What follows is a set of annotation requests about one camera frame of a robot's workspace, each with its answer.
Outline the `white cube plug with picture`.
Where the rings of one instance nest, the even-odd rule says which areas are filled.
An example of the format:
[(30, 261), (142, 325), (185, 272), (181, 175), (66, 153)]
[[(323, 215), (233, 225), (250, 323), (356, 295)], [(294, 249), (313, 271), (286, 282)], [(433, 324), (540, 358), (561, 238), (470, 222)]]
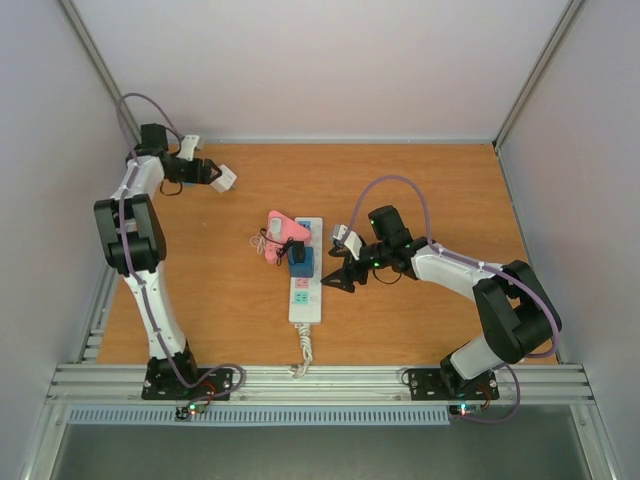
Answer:
[(210, 186), (218, 193), (233, 190), (236, 185), (237, 175), (224, 164), (219, 165), (218, 168), (220, 175), (210, 183)]

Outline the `white power strip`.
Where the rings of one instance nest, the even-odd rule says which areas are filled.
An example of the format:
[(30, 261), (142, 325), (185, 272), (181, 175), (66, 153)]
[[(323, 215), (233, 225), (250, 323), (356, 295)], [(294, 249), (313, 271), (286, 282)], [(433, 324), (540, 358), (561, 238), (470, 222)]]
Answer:
[[(295, 221), (311, 233), (309, 247), (313, 249), (313, 275), (291, 278), (288, 320), (294, 325), (318, 325), (322, 320), (323, 219), (296, 217)], [(308, 252), (306, 257), (309, 258), (311, 253)]]

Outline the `black plug adapter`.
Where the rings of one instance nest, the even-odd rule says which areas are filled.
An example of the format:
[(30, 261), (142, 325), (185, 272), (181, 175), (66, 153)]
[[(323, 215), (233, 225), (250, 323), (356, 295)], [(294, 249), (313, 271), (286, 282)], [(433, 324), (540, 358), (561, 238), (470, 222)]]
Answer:
[(289, 253), (293, 264), (304, 263), (306, 258), (306, 247), (304, 242), (294, 241)]

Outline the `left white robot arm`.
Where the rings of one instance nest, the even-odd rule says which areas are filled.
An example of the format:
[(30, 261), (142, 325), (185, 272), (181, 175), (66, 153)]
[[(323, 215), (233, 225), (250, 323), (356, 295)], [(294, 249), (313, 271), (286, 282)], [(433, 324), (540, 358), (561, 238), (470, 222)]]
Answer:
[(147, 334), (145, 400), (196, 403), (211, 401), (216, 394), (212, 375), (198, 368), (173, 312), (164, 278), (167, 243), (153, 206), (153, 196), (165, 181), (210, 185), (223, 176), (211, 160), (194, 156), (197, 143), (182, 140), (180, 146), (187, 149), (183, 157), (169, 151), (165, 126), (144, 124), (121, 184), (93, 207), (106, 262), (130, 288)]

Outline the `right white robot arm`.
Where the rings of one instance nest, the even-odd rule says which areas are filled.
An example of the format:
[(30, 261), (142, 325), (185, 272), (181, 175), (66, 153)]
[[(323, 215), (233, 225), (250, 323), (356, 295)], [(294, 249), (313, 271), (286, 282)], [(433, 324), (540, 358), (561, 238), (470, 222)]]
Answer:
[(376, 237), (371, 244), (344, 224), (334, 227), (329, 254), (343, 263), (321, 282), (352, 293), (370, 274), (390, 268), (471, 300), (482, 332), (441, 361), (436, 384), (446, 398), (462, 397), (488, 371), (535, 356), (545, 342), (557, 341), (561, 320), (526, 262), (485, 263), (426, 237), (413, 237), (391, 205), (370, 212), (368, 218)]

